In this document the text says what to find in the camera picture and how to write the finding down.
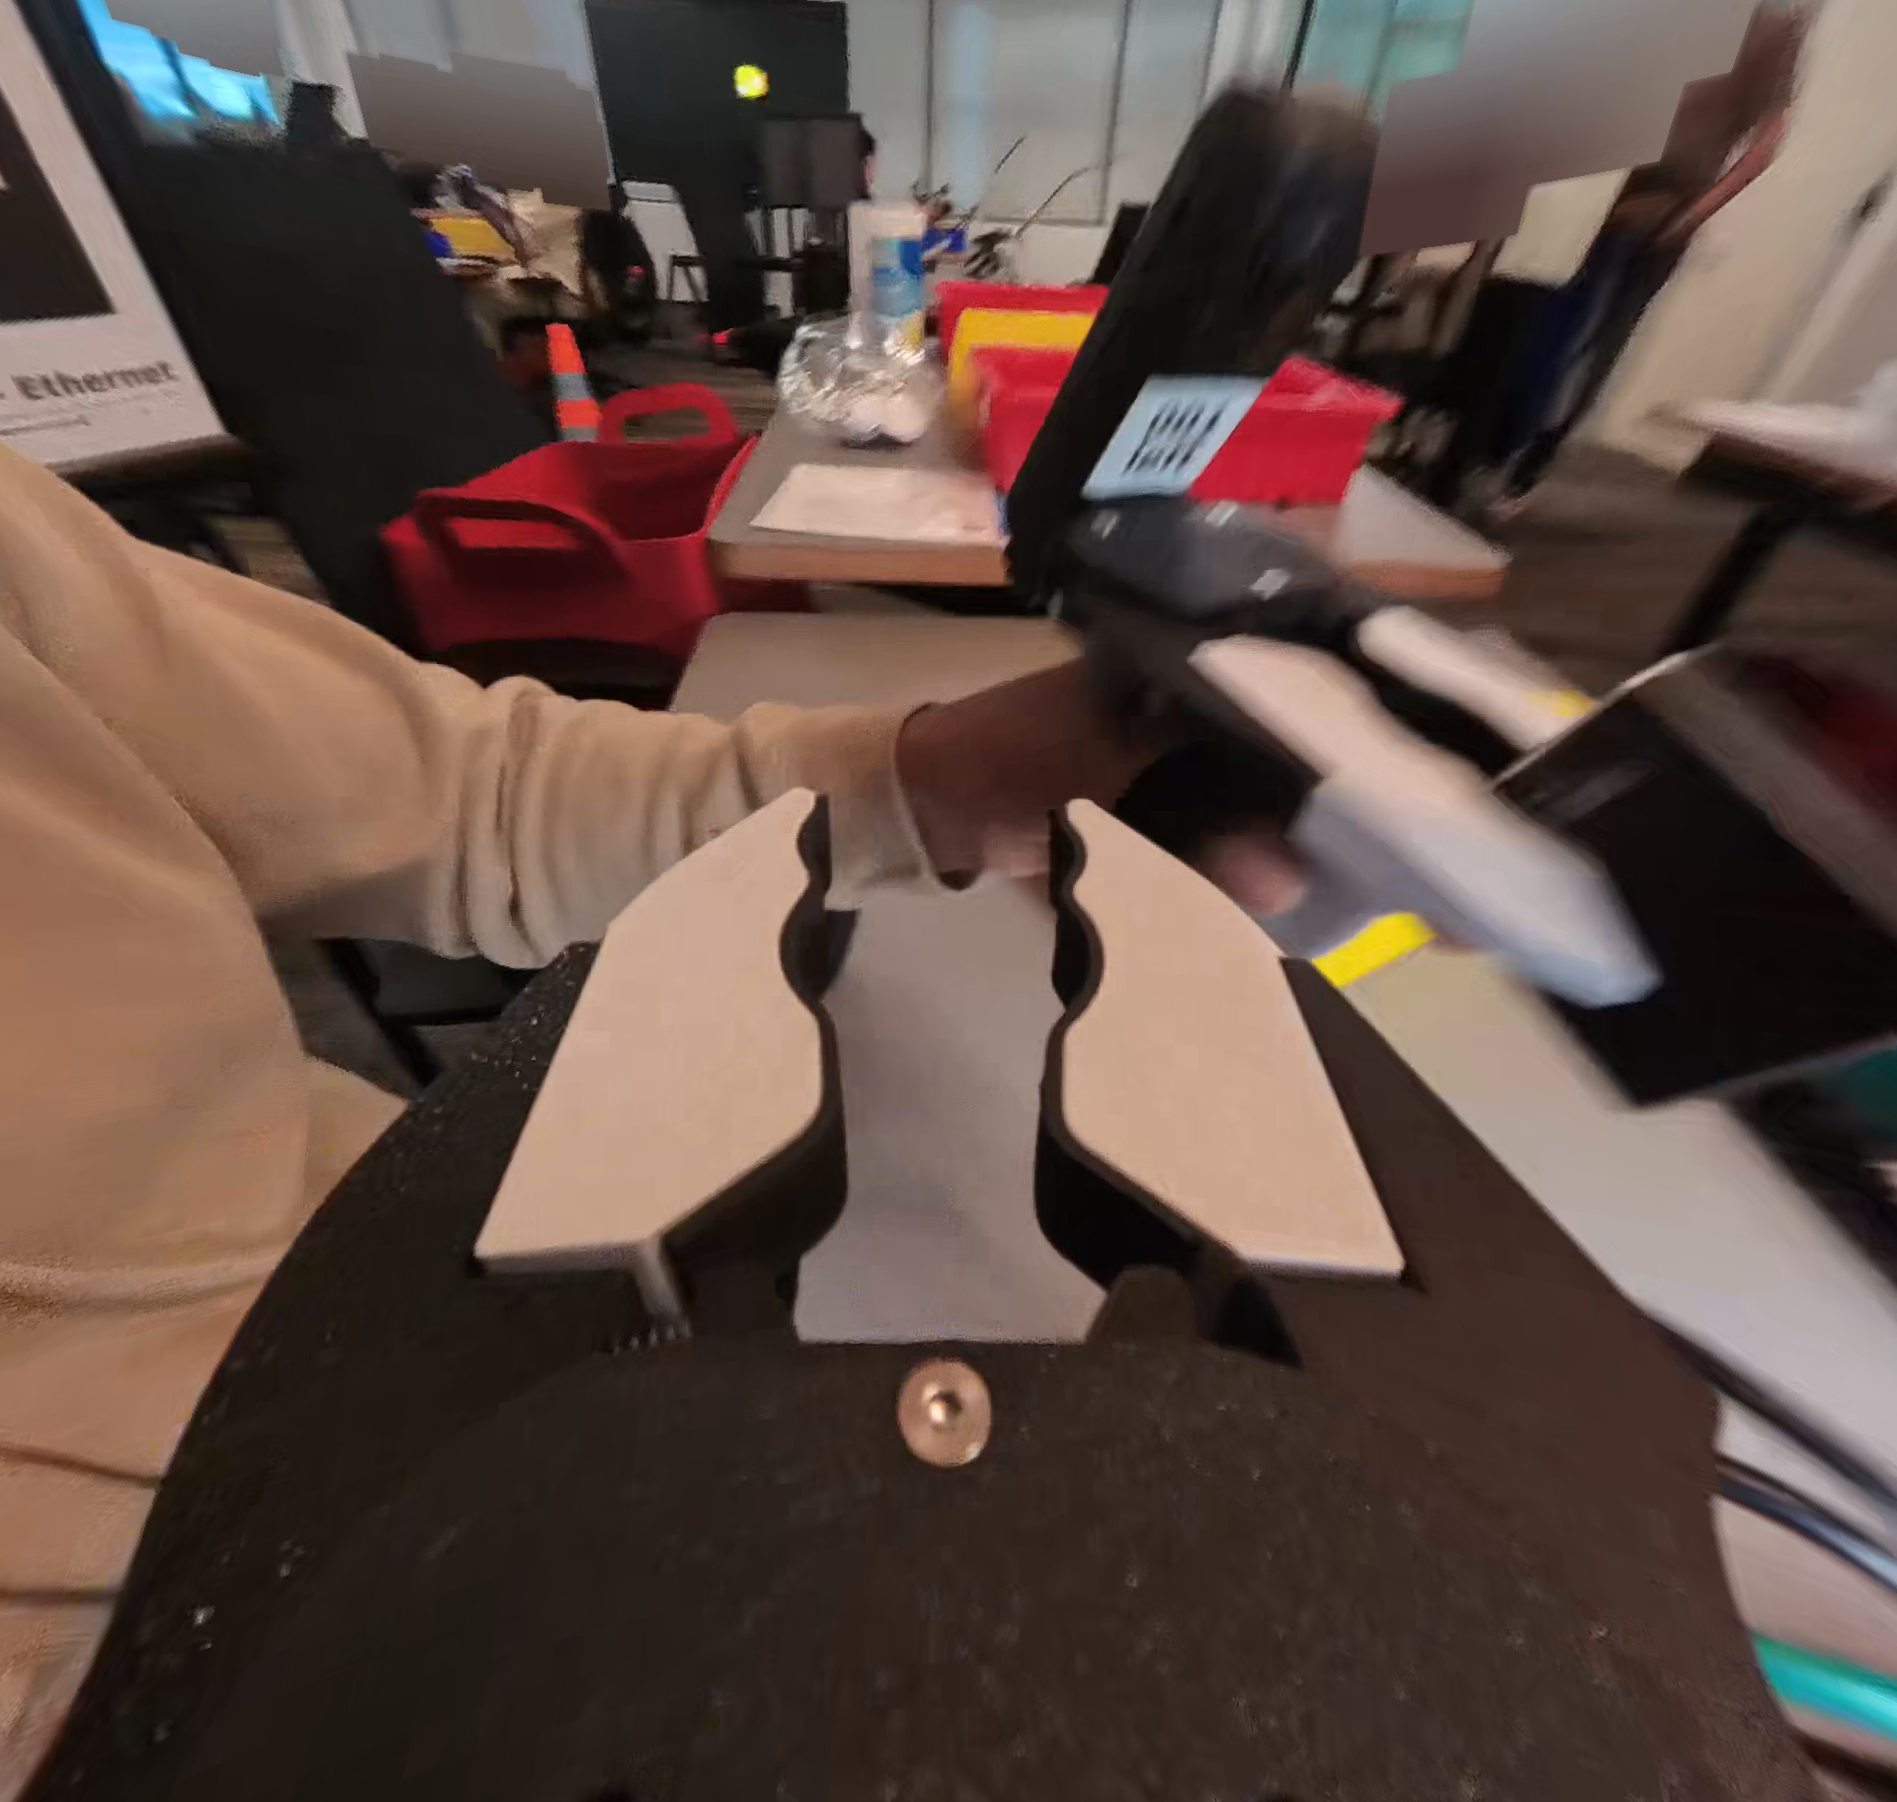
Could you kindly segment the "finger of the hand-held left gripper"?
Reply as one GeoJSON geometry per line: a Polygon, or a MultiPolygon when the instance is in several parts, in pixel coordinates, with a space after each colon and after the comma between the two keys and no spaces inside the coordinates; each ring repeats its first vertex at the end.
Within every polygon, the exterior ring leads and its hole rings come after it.
{"type": "Polygon", "coordinates": [[[1309,773],[1281,828],[1302,891],[1264,917],[1281,951],[1320,959],[1376,918],[1414,914],[1582,1007],[1658,989],[1658,964],[1609,876],[1393,717],[1354,668],[1235,635],[1198,644],[1189,675],[1270,762],[1309,773]]]}
{"type": "Polygon", "coordinates": [[[1457,629],[1416,605],[1379,605],[1352,637],[1365,665],[1434,704],[1439,730],[1449,730],[1446,715],[1457,714],[1469,730],[1499,740],[1499,754],[1537,752],[1598,708],[1502,635],[1457,629]]]}

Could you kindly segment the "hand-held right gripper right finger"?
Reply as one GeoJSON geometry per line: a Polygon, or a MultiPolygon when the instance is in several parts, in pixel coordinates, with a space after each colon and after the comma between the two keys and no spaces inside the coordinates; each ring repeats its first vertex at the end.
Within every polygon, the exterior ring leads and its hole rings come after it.
{"type": "Polygon", "coordinates": [[[1042,1142],[1082,1190],[1252,1275],[1404,1269],[1275,941],[1094,802],[1053,819],[1042,1142]]]}

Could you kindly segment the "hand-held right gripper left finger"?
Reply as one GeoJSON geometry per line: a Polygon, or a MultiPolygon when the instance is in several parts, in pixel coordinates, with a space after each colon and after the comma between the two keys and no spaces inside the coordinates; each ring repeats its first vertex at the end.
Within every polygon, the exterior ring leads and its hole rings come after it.
{"type": "Polygon", "coordinates": [[[847,1196],[830,809],[794,789],[626,908],[475,1241],[496,1278],[628,1278],[655,1332],[792,1332],[847,1196]]]}

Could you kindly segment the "yellow plastic bin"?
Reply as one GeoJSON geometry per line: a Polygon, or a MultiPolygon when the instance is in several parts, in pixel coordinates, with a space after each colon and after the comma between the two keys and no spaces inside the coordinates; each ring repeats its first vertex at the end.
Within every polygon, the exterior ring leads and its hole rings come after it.
{"type": "Polygon", "coordinates": [[[1602,872],[1481,773],[1362,693],[1323,702],[1316,740],[1326,771],[1295,837],[1334,982],[1456,941],[1578,995],[1613,981],[1621,923],[1602,872]]]}

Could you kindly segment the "person's left hand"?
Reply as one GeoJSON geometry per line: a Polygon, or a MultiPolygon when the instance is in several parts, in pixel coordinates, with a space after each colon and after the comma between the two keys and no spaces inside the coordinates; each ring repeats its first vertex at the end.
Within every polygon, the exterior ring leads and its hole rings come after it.
{"type": "Polygon", "coordinates": [[[1114,811],[1189,747],[1175,722],[1074,658],[918,708],[896,736],[896,773],[929,872],[963,890],[1044,876],[1058,809],[1087,801],[1114,811]]]}

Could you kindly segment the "large ribbed red bin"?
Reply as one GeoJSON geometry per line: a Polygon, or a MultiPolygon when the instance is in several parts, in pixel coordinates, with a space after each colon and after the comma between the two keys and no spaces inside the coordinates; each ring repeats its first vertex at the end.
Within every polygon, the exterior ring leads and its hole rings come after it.
{"type": "MultiPolygon", "coordinates": [[[[1027,347],[977,351],[975,424],[983,468],[999,496],[1014,484],[1074,358],[1074,351],[1027,347]]],[[[1340,504],[1372,436],[1403,404],[1393,391],[1295,355],[1264,383],[1189,496],[1264,506],[1340,504]]]]}

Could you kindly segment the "wipes canister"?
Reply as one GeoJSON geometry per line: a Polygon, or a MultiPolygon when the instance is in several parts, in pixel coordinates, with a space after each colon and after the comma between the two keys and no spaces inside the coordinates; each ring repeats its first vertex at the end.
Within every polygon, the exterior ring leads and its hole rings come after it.
{"type": "Polygon", "coordinates": [[[862,342],[922,353],[925,341],[928,212],[916,202],[859,202],[847,212],[850,312],[862,342]]]}

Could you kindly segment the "paper sheet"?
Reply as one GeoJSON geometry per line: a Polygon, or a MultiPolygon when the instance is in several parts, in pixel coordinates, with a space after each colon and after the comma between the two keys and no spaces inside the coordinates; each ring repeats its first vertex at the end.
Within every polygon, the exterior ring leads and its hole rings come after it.
{"type": "Polygon", "coordinates": [[[918,466],[794,463],[749,522],[854,544],[1006,544],[999,499],[983,477],[918,466]]]}

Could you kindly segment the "wooden top side table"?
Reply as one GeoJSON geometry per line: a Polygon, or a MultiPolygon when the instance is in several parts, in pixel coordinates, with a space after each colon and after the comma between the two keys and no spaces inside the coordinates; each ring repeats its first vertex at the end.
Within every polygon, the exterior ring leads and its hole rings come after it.
{"type": "Polygon", "coordinates": [[[1717,644],[1785,547],[1803,536],[1893,566],[1893,457],[1879,457],[1855,431],[1853,411],[1703,400],[1658,408],[1656,419],[1701,442],[1688,480],[1750,502],[1739,534],[1658,646],[1658,660],[1717,644]]]}

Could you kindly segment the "grey table with wooden edge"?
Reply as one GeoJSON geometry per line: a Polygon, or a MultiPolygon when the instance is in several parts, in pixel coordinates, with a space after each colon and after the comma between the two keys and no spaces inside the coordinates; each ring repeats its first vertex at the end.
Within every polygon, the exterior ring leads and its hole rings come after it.
{"type": "MultiPolygon", "coordinates": [[[[775,583],[922,584],[1004,589],[1008,558],[989,534],[911,534],[883,519],[854,534],[785,529],[764,520],[771,499],[801,466],[854,475],[918,469],[986,484],[977,452],[956,427],[934,424],[916,444],[851,447],[775,411],[738,482],[717,513],[707,544],[724,576],[775,583]]],[[[1511,554],[1460,520],[1362,469],[1336,506],[1295,506],[1275,517],[1338,573],[1414,604],[1498,594],[1511,554]]]]}

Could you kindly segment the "large black monitor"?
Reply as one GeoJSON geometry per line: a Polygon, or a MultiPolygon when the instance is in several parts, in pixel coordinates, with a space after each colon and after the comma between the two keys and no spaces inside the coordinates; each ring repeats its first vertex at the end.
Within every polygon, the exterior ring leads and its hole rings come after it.
{"type": "Polygon", "coordinates": [[[764,124],[854,113],[827,0],[580,0],[608,161],[675,193],[762,191],[764,124]]]}

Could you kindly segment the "person's beige hoodie torso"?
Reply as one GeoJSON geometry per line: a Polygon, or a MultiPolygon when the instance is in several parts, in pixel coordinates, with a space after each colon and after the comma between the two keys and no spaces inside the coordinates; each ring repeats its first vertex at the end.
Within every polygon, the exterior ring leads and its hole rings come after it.
{"type": "Polygon", "coordinates": [[[58,1738],[250,1304],[393,1105],[265,926],[413,906],[483,690],[2,484],[4,1797],[58,1738]]]}

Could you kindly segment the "orange traffic cone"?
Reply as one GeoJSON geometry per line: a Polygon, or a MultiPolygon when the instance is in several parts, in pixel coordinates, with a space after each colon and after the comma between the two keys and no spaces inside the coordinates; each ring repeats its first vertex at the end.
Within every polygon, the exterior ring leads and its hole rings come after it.
{"type": "Polygon", "coordinates": [[[561,442],[597,442],[602,408],[571,323],[553,320],[544,328],[550,397],[561,442]]]}

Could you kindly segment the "black fabric partition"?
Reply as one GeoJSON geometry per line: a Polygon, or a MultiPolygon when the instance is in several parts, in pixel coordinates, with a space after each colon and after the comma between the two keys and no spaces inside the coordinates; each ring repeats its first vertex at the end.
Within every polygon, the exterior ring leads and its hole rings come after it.
{"type": "Polygon", "coordinates": [[[366,142],[140,139],[130,216],[224,426],[332,607],[422,648],[384,528],[544,444],[366,142]]]}

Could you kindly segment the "black and white tag poster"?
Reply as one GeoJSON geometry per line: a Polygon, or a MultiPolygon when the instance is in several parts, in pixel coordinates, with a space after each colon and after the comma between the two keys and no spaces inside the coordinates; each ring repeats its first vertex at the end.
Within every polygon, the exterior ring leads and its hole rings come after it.
{"type": "Polygon", "coordinates": [[[230,441],[15,0],[2,0],[2,441],[67,477],[230,441]]]}

